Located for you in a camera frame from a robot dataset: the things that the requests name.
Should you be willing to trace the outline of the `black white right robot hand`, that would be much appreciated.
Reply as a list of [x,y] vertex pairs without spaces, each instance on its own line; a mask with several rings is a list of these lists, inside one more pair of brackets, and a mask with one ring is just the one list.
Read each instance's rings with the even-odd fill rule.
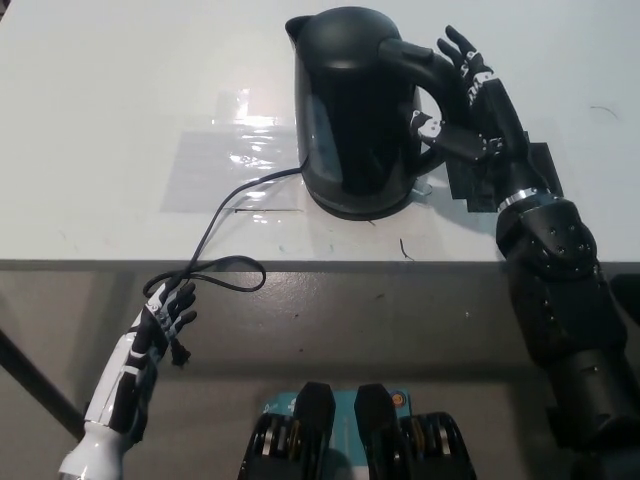
[[445,35],[437,46],[457,69],[468,123],[436,120],[415,110],[411,133],[436,155],[472,168],[491,189],[499,211],[546,193],[544,179],[529,162],[529,140],[501,78],[457,29],[449,25]]

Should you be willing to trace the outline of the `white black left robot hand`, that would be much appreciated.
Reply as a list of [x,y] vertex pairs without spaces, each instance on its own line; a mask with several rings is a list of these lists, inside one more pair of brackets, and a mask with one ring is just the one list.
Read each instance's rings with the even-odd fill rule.
[[193,322],[197,312],[195,285],[162,284],[119,338],[94,390],[84,420],[105,426],[132,443],[142,440],[148,409],[166,354],[172,364],[184,366],[191,353],[178,334]]

